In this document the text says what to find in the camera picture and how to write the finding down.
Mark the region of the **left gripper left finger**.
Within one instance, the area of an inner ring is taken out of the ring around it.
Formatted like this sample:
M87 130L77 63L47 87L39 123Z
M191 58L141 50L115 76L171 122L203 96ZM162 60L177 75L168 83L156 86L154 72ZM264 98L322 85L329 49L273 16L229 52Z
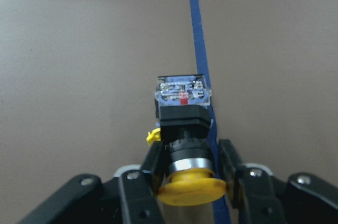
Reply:
M124 172L119 179L123 223L164 223L156 194L164 176L164 144L151 145L138 169Z

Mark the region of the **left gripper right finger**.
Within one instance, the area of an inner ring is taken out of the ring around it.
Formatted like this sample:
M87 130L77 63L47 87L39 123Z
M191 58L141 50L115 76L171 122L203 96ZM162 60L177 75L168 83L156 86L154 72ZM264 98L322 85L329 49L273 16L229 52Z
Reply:
M218 148L219 171L231 206L238 210L238 222L286 223L273 176L258 164L244 163L230 140L219 140Z

